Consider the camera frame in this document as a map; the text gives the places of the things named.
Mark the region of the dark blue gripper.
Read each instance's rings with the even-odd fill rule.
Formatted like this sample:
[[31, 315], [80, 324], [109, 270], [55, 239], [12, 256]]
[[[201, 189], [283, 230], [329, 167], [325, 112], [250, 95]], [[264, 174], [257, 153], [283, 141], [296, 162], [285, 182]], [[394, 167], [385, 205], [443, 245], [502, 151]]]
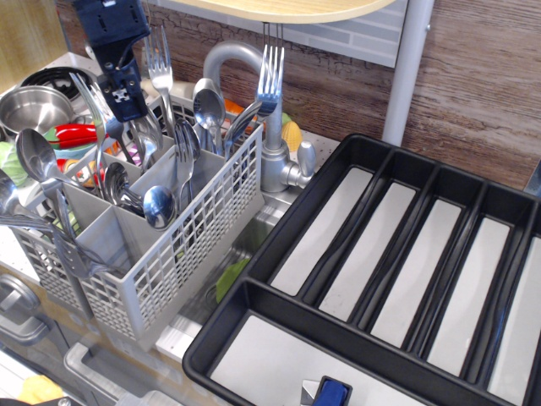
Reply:
[[127, 63], [103, 69], [101, 93], [115, 118], [122, 123], [142, 118], [147, 105], [132, 46], [150, 34], [141, 1], [75, 1], [74, 7], [86, 38], [99, 63]]

